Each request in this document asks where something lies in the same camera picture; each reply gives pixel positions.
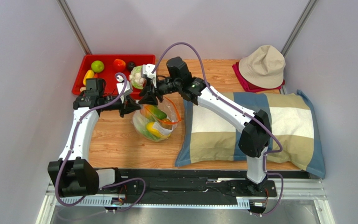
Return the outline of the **green orange mango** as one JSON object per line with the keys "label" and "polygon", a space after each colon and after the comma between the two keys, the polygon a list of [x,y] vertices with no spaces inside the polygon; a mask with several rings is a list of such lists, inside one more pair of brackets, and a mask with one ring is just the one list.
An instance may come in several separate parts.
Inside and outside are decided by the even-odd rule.
{"label": "green orange mango", "polygon": [[167,114],[155,105],[144,105],[140,113],[149,120],[163,120],[167,118]]}

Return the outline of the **green lettuce cabbage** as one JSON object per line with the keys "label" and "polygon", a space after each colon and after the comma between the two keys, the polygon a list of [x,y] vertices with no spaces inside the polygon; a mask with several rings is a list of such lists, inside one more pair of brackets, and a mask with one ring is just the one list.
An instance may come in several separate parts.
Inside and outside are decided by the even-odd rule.
{"label": "green lettuce cabbage", "polygon": [[135,114],[132,117],[132,123],[136,129],[136,131],[142,135],[143,137],[145,137],[148,140],[154,141],[154,142],[158,142],[160,141],[159,137],[156,137],[155,135],[153,135],[151,132],[149,132],[146,129],[146,125],[150,122],[149,119],[147,119],[146,117],[140,115],[140,114]]}

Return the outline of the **clear zip top bag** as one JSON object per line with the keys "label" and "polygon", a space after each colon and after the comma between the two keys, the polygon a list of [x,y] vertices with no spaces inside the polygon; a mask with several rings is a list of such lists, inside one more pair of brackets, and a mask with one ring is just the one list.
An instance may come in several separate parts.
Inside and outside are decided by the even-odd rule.
{"label": "clear zip top bag", "polygon": [[[156,105],[160,110],[164,111],[167,114],[167,118],[169,120],[172,121],[172,128],[170,130],[172,130],[172,132],[174,131],[174,129],[177,127],[178,123],[181,122],[181,116],[179,114],[179,111],[176,107],[176,105],[174,104],[173,101],[171,101],[169,98],[164,97],[163,98],[163,102],[159,103],[158,105]],[[134,113],[135,114],[140,114],[140,110],[136,111]],[[158,122],[161,125],[161,120],[155,119],[155,120],[150,120],[150,122]],[[168,138],[160,138],[160,141],[166,140]]]}

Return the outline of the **olive green fruit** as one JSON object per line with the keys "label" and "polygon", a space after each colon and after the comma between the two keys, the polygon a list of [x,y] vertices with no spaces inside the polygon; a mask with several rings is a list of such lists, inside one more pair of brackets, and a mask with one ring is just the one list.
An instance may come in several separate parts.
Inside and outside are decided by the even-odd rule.
{"label": "olive green fruit", "polygon": [[161,126],[165,129],[171,129],[172,128],[172,121],[168,118],[165,118],[161,120]]}

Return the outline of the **yellow bell pepper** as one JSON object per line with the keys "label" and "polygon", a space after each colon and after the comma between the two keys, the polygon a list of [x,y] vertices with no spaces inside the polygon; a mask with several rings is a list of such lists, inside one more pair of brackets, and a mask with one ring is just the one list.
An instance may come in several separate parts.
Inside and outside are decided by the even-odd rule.
{"label": "yellow bell pepper", "polygon": [[168,138],[172,132],[170,129],[163,128],[158,122],[149,122],[146,130],[158,138]]}

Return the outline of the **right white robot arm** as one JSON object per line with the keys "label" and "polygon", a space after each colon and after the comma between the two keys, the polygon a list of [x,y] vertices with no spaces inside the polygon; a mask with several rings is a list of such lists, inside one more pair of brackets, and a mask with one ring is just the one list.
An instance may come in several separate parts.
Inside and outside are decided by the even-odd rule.
{"label": "right white robot arm", "polygon": [[144,64],[140,74],[145,84],[140,92],[142,105],[158,105],[163,96],[179,93],[180,96],[197,106],[206,108],[234,126],[240,133],[239,149],[246,155],[248,163],[248,189],[263,191],[268,180],[265,153],[272,138],[268,114],[241,107],[213,88],[206,79],[192,76],[187,64],[181,57],[175,57],[166,63],[169,77],[159,80],[157,66]]}

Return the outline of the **white cauliflower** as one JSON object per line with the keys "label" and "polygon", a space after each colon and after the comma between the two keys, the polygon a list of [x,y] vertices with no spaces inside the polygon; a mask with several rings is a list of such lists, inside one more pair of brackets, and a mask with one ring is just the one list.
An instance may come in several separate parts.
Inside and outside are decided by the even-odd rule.
{"label": "white cauliflower", "polygon": [[132,69],[129,75],[130,83],[133,88],[142,90],[145,84],[145,79],[142,77],[142,66],[136,66]]}

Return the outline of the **dark avocado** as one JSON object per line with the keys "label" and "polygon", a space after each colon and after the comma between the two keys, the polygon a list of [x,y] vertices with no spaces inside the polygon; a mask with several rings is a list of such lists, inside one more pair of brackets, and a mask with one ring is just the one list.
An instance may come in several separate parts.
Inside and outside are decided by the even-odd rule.
{"label": "dark avocado", "polygon": [[126,69],[131,72],[135,67],[136,67],[136,63],[133,61],[129,61],[126,63]]}

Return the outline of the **red tomato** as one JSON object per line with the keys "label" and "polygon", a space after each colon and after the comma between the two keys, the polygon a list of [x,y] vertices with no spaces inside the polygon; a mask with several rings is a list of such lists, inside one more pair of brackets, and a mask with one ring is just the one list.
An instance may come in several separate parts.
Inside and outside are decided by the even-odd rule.
{"label": "red tomato", "polygon": [[113,61],[112,66],[116,72],[124,72],[126,70],[126,62],[119,58]]}

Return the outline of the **red plastic bin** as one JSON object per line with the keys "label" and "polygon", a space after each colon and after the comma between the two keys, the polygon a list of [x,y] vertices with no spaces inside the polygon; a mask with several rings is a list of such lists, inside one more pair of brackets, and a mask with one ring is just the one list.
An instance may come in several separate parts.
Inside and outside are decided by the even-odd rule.
{"label": "red plastic bin", "polygon": [[104,70],[98,74],[99,78],[102,78],[106,81],[105,91],[107,94],[115,94],[117,95],[117,80],[114,75],[118,72],[116,70],[116,66],[114,65],[114,61],[116,59],[121,59],[126,63],[134,62],[136,66],[140,66],[143,64],[154,64],[155,56],[152,54],[129,54],[129,55],[86,55],[83,57],[82,63],[80,65],[76,80],[74,81],[71,92],[74,95],[80,94],[80,89],[84,87],[83,78],[88,70],[91,69],[91,64],[94,61],[101,61],[104,63]]}

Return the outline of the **yellow corn cob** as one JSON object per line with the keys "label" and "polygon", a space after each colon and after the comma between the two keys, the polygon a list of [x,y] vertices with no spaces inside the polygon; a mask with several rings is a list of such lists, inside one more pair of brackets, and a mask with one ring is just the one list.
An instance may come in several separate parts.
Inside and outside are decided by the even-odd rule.
{"label": "yellow corn cob", "polygon": [[91,78],[94,78],[95,76],[95,72],[93,70],[88,70],[85,75],[84,75],[84,78],[83,78],[83,85],[85,86],[86,85],[86,81],[88,79],[91,79]]}

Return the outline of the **green lime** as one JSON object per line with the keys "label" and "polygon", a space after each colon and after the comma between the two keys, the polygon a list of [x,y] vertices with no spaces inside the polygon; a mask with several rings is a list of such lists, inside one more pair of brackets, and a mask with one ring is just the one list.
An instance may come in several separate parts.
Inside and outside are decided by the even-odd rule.
{"label": "green lime", "polygon": [[95,72],[95,73],[101,73],[105,68],[105,65],[102,61],[100,60],[95,60],[92,62],[91,64],[91,69]]}

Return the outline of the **plaid pillow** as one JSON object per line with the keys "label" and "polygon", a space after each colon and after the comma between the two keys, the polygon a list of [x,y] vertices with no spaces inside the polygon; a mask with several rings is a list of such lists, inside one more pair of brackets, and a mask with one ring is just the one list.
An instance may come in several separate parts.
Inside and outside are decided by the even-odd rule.
{"label": "plaid pillow", "polygon": [[[282,95],[271,93],[227,92],[225,96],[248,109],[265,111],[278,139],[269,143],[268,160],[291,162],[297,168],[320,178],[326,170],[314,106],[298,90]],[[239,149],[240,133],[214,112],[184,101],[186,132],[175,166],[201,161],[245,161]]]}

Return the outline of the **red cloth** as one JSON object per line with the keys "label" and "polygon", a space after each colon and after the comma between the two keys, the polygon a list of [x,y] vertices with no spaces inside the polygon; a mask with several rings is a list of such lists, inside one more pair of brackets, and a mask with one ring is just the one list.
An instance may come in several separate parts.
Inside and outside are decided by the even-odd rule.
{"label": "red cloth", "polygon": [[247,81],[241,75],[241,73],[239,71],[239,62],[236,62],[235,64],[233,64],[232,68],[233,68],[233,71],[235,73],[236,78],[238,79],[240,85],[242,86],[242,88],[244,89],[245,92],[257,93],[257,92],[261,92],[261,91],[280,90],[280,89],[282,89],[282,86],[278,86],[278,87],[273,88],[273,89],[266,89],[266,88],[262,88],[262,87],[254,85],[254,84],[251,84],[249,81]]}

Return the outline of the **beige bucket hat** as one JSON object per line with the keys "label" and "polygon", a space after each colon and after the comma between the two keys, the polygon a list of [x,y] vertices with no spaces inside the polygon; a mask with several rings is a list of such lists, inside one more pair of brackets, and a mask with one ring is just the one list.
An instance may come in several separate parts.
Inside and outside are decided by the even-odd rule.
{"label": "beige bucket hat", "polygon": [[251,84],[274,89],[284,82],[285,66],[285,58],[279,50],[272,45],[263,45],[241,59],[238,69],[241,76]]}

